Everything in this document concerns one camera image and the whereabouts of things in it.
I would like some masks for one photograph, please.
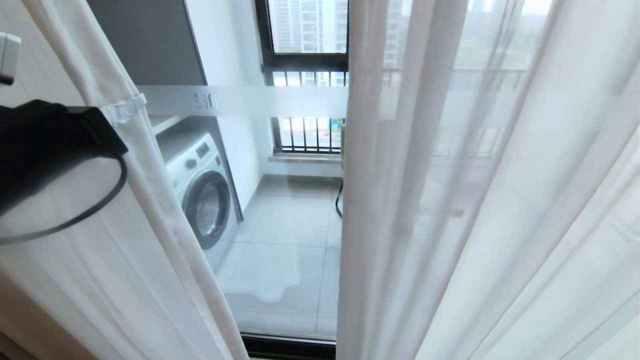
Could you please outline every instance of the windowsill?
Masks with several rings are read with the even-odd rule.
[[[274,154],[269,157],[275,163],[306,163],[306,164],[342,164],[340,154]]]

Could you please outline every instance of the white wall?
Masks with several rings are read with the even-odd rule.
[[[260,63],[251,64],[240,49],[232,0],[186,0],[202,67],[209,85],[249,85],[249,74]],[[218,117],[222,141],[234,177],[240,207],[245,209],[263,172],[248,117]]]

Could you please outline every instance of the shelf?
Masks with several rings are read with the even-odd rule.
[[[154,132],[154,135],[158,135],[164,130],[167,130],[169,127],[176,125],[180,122],[180,120],[186,117],[186,115],[149,115],[149,121],[151,121],[151,128]]]

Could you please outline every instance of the window frame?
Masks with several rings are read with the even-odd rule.
[[[273,48],[273,34],[269,17],[268,0],[255,0],[255,14],[260,35],[262,51],[262,73],[267,86],[274,86],[273,73],[284,72],[343,72],[349,71],[349,21],[347,20],[347,39],[345,53],[276,53]],[[282,150],[280,123],[277,117],[271,118],[273,133],[273,152]]]

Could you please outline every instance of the gray tile floor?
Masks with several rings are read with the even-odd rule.
[[[265,176],[216,269],[238,327],[335,339],[339,180]]]

